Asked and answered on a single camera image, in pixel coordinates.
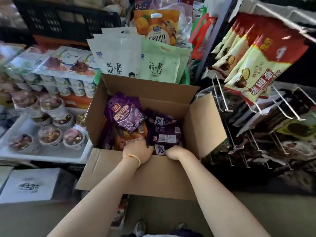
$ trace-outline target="open cardboard box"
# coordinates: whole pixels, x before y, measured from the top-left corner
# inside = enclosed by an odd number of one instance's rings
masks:
[[[102,80],[86,115],[87,131],[94,147],[106,123],[104,109],[108,93],[116,92],[138,96],[142,110],[151,108],[184,119],[186,148],[197,158],[205,157],[227,137],[211,94],[190,105],[198,87],[107,74],[102,74]],[[93,148],[76,188],[92,190],[121,159],[121,151]],[[148,162],[139,167],[124,193],[196,200],[181,164],[161,155],[152,155]]]

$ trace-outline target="gold bracelet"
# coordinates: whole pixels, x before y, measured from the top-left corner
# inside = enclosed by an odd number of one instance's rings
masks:
[[[137,159],[139,161],[138,167],[140,167],[141,161],[140,161],[140,159],[137,156],[132,155],[132,154],[128,154],[127,156],[134,157],[135,159]]]

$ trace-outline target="red logo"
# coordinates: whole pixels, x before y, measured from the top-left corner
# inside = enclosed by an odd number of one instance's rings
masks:
[[[119,105],[119,103],[115,103],[113,106],[112,106],[112,111],[114,111],[115,113],[118,112],[118,110],[121,108],[121,106]]]

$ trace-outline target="floor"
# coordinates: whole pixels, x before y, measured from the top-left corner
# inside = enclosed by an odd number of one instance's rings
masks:
[[[316,236],[316,198],[272,194],[234,193],[245,204],[272,237]],[[1,237],[45,237],[74,207],[63,204],[0,205]],[[150,234],[168,233],[176,224],[189,227],[211,237],[197,202],[131,196],[122,233],[132,232],[136,222],[143,219]],[[110,230],[108,237],[119,237],[121,231]]]

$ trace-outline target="forearm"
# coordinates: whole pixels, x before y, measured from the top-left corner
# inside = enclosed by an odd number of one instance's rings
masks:
[[[106,236],[124,188],[137,170],[138,160],[124,158],[53,229],[49,237]]]
[[[179,159],[215,237],[270,236],[250,211],[188,152]]]

